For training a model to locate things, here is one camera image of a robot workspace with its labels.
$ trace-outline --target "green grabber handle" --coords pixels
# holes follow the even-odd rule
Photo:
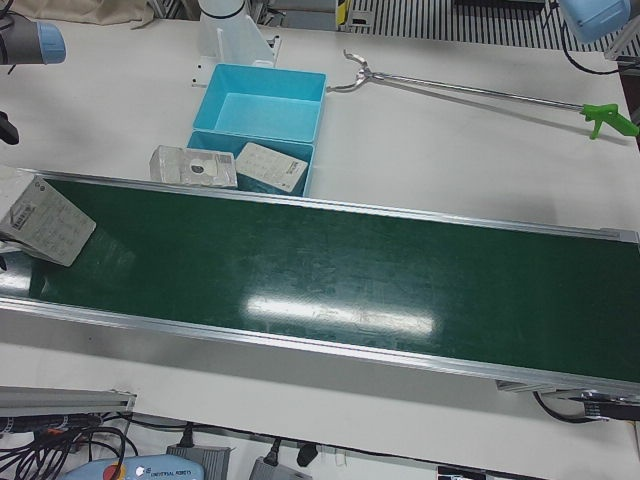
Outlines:
[[[600,133],[602,123],[608,123],[626,137],[637,137],[640,134],[640,127],[628,118],[618,113],[618,105],[583,105],[580,112],[585,116],[587,122],[596,122],[593,133],[589,138],[595,140]]]

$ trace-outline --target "cardboard box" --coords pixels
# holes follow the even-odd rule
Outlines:
[[[70,266],[96,223],[33,173],[0,165],[0,240]]]

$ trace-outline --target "reacher grabber tool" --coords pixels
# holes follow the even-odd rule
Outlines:
[[[600,128],[603,123],[608,123],[622,135],[627,137],[637,137],[640,134],[640,128],[637,125],[618,113],[618,105],[615,103],[608,105],[578,105],[574,103],[557,102],[555,100],[545,100],[542,98],[525,97],[523,95],[516,95],[513,93],[497,92],[494,90],[486,90],[484,88],[465,87],[463,85],[455,85],[451,83],[421,80],[418,78],[403,77],[400,75],[392,75],[382,72],[372,72],[367,61],[360,55],[349,53],[346,50],[344,50],[343,53],[345,58],[353,60],[360,65],[360,70],[358,70],[358,73],[356,74],[356,80],[349,85],[327,87],[327,92],[353,92],[369,81],[383,85],[395,84],[427,87],[579,112],[581,115],[585,116],[585,120],[587,122],[595,122],[593,132],[590,136],[592,140],[598,138]]]

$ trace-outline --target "clear plastic package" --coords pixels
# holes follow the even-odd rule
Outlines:
[[[154,182],[238,188],[235,159],[230,152],[160,145],[149,167]]]

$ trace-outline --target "metal rod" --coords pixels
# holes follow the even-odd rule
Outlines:
[[[389,82],[389,83],[403,83],[403,84],[409,84],[409,85],[418,85],[422,87],[437,88],[441,90],[449,90],[453,92],[460,92],[460,93],[466,93],[471,95],[480,95],[483,97],[499,98],[501,100],[510,100],[510,101],[521,102],[521,103],[533,103],[533,104],[542,105],[545,107],[560,108],[563,110],[572,110],[577,112],[582,111],[582,108],[583,108],[582,105],[577,105],[573,103],[557,102],[554,100],[545,100],[542,98],[535,98],[535,97],[525,97],[523,95],[516,95],[513,93],[497,92],[494,90],[486,90],[483,88],[476,88],[476,87],[465,87],[463,85],[435,82],[432,80],[420,80],[417,78],[402,77],[400,75],[390,75],[387,73],[380,73],[380,72],[372,72],[371,79],[374,81],[384,82],[384,83]]]
[[[452,83],[436,82],[433,80],[421,80],[418,78],[403,77],[400,75],[392,75],[383,72],[373,72],[369,68],[367,61],[355,53],[349,53],[346,50],[343,51],[346,59],[353,60],[360,64],[360,70],[356,74],[356,81],[350,85],[341,85],[336,87],[327,87],[328,92],[352,92],[357,90],[368,81],[374,81],[382,84],[405,84],[405,85],[417,85],[420,87],[436,88],[441,90],[449,90],[452,92],[466,93],[471,95],[480,95],[483,97],[499,98],[501,100],[510,100],[513,102],[521,103],[533,103],[535,105],[541,105],[544,107],[560,108],[562,110],[571,110],[575,112],[582,112],[583,106],[574,103],[557,102],[555,100],[545,100],[543,98],[525,97],[523,95],[516,95],[513,93],[497,92],[495,90],[487,90],[484,88],[466,87],[463,85],[455,85]]]

